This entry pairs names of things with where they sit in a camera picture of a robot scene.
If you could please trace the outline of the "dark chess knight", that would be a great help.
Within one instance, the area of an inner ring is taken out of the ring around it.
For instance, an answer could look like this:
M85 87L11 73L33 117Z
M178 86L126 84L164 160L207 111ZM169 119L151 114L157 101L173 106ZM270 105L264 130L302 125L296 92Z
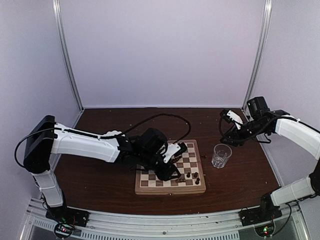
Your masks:
M177 183L184 183L186 181L185 178L178 178L175 180Z

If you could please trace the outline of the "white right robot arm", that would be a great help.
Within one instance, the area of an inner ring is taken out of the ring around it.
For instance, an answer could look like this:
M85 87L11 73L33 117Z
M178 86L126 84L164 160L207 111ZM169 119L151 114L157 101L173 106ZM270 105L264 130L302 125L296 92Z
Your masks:
M289 143L286 146L278 143L277 148L286 150L278 156L278 160L289 169L287 173L298 173L302 166L298 161L314 159L320 160L320 132L283 110L271 111L268 108L258 110L252 114L251 121L243 122L242 118L231 109L224 109L220 119L232 123L232 127L221 132L222 144L244 148L247 141L261 144L257 139L259 135L272 134L283 137ZM263 205L256 210L259 220L268 220L275 212L276 207L306 198L316 197L320 194L320 165L316 164L314 170L306 177L298 179L277 190L267 193L262 198Z

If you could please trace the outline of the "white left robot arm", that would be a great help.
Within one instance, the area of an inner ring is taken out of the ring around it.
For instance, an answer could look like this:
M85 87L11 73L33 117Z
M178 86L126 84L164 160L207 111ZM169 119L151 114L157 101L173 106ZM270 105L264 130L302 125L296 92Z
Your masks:
M142 166L153 171L159 180L169 181L180 175L171 162L172 157L185 150L177 142L169 143L156 128L133 137L116 130L95 134L66 127L57 123L54 116L47 115L26 137L23 166L33 175L53 215L61 222L67 222L72 218L72 211L66 207L63 191L51 169L49 160L52 154Z

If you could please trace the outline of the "wooden chess board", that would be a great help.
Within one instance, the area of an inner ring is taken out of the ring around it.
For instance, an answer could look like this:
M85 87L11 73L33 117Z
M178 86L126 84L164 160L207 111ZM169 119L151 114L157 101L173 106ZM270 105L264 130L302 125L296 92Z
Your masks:
M168 181L159 180L156 174L150 171L137 171L135 177L135 193L137 195L189 195L202 194L206 191L206 183L202 168L198 143L195 139L183 141L187 151L174 163L180 178Z

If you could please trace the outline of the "clear plastic cup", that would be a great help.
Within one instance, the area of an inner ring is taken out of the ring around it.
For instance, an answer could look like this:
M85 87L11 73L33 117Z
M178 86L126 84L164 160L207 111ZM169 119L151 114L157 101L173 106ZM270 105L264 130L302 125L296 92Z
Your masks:
M226 144L217 144L213 149L213 156L211 163L215 168L223 168L230 157L232 156L232 149Z

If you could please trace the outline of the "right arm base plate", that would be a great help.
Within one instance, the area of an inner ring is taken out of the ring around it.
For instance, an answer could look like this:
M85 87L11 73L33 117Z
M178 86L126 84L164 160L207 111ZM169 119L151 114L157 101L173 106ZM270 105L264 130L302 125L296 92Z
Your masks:
M283 215L279 207L263 209L261 206L242 209L238 214L243 227L269 222L272 219L280 218Z

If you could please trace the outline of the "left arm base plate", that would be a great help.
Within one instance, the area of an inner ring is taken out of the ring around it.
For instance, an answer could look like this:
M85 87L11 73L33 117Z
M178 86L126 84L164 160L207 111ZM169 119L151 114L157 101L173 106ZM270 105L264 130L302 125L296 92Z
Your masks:
M86 227L90 213L85 210L73 208L50 208L47 210L45 217L56 220L61 223L67 223L72 226Z

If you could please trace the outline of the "aluminium frame post left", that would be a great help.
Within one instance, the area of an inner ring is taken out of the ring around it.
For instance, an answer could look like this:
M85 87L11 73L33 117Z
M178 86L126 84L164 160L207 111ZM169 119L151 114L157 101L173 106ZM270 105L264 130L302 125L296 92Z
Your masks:
M59 0L53 0L52 1L52 6L53 6L53 13L56 21L56 26L58 30L58 36L59 36L59 41L60 41L60 46L62 50L62 56L63 56L63 62L65 65L67 77L70 83L71 91L72 94L75 98L77 108L79 109L80 112L84 110L83 103L81 101L81 97L79 94L79 90L76 84L73 68L72 68L72 63L68 51L68 46L67 46L67 41L66 41L66 35L65 35L65 30L64 30L64 24L63 24L63 18L62 18L62 12L61 12L61 3Z

